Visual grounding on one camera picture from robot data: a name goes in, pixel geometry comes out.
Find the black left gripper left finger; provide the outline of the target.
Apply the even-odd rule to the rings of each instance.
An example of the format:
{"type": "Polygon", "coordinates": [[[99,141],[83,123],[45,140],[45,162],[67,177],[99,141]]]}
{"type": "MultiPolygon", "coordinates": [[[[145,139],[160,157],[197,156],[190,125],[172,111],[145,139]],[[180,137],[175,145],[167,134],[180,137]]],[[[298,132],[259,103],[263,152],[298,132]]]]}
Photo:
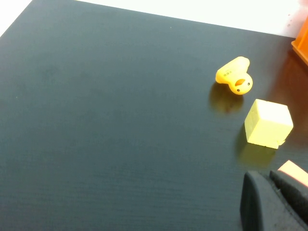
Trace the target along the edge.
{"type": "Polygon", "coordinates": [[[270,179],[257,171],[244,175],[241,203],[244,231],[305,231],[306,223],[270,179]]]}

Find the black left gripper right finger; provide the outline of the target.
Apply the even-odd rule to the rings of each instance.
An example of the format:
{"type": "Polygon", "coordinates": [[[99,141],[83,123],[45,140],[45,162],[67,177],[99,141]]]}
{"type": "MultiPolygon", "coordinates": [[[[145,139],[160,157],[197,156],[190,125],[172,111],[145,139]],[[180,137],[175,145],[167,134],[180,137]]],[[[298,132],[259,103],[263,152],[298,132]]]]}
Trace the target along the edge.
{"type": "Polygon", "coordinates": [[[271,170],[269,177],[281,191],[292,209],[307,223],[308,187],[282,171],[271,170]]]}

